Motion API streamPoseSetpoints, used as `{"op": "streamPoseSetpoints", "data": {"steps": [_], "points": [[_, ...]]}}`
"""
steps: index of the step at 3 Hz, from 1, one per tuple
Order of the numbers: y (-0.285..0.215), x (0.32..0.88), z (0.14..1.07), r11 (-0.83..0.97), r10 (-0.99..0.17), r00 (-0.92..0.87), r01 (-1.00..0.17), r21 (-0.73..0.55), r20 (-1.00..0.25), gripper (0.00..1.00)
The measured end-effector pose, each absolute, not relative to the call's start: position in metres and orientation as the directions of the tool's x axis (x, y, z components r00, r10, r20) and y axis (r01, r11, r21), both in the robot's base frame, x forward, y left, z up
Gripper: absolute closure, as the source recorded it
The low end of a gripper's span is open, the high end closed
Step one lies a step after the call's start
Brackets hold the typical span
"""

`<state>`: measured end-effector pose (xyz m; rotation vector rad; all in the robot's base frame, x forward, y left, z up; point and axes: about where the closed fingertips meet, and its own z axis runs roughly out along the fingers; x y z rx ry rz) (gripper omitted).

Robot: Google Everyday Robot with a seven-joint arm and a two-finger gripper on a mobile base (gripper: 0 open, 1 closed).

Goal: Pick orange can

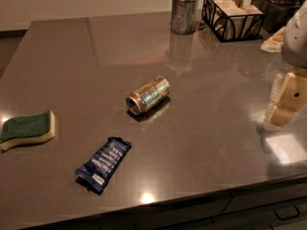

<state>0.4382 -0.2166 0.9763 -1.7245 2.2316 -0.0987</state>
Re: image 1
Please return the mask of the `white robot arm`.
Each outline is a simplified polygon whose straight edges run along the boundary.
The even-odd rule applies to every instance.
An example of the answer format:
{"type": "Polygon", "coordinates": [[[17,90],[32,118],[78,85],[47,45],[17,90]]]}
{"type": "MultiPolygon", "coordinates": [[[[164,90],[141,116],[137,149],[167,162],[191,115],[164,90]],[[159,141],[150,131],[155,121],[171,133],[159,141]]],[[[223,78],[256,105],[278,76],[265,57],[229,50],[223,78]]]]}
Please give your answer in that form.
{"type": "Polygon", "coordinates": [[[282,59],[294,67],[272,84],[263,126],[279,130],[307,104],[307,1],[288,21],[281,40],[282,59]]]}

